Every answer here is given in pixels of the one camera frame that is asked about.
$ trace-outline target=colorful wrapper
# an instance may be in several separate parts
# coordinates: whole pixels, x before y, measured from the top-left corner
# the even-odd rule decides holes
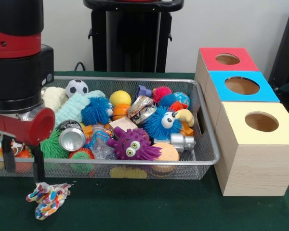
[[[45,182],[37,184],[33,193],[26,197],[28,202],[36,201],[39,205],[35,209],[35,218],[44,220],[56,212],[63,205],[66,197],[70,195],[72,184],[49,185]]]

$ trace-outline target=red fuzzy ball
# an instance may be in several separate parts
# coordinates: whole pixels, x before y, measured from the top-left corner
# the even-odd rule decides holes
[[[153,90],[153,101],[158,103],[164,96],[172,94],[169,87],[162,86]]]

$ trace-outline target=wooden box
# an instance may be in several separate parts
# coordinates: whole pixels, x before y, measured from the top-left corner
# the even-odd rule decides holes
[[[217,120],[224,196],[283,196],[289,185],[289,114],[280,103],[222,102]]]
[[[200,48],[195,80],[206,91],[209,71],[259,71],[244,48]]]
[[[279,102],[261,72],[210,71],[205,99],[213,128],[223,101]]]

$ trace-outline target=metal basket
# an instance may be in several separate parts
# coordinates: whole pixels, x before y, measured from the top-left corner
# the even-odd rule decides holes
[[[148,89],[168,86],[173,92],[185,92],[191,100],[190,111],[195,115],[193,127],[197,142],[194,150],[184,151],[179,161],[129,161],[129,160],[76,160],[45,159],[45,176],[58,178],[145,178],[200,180],[211,165],[219,160],[219,150],[210,123],[201,87],[193,80],[108,78],[108,77],[56,77],[51,86],[65,88],[72,79],[85,81],[89,90],[101,90],[107,97],[124,90],[135,99],[138,85]],[[0,170],[0,176],[32,177],[33,159],[16,158],[16,173]],[[154,166],[169,168],[167,174],[157,174]],[[90,173],[81,170],[91,168]]]

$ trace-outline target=round hole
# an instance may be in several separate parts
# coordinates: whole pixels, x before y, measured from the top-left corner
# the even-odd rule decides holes
[[[240,76],[226,79],[225,84],[229,90],[241,95],[253,95],[260,89],[255,81]]]
[[[278,121],[272,115],[264,112],[249,113],[245,117],[248,126],[258,131],[271,132],[278,128]]]
[[[225,65],[236,65],[240,62],[240,59],[233,54],[219,54],[215,59]]]

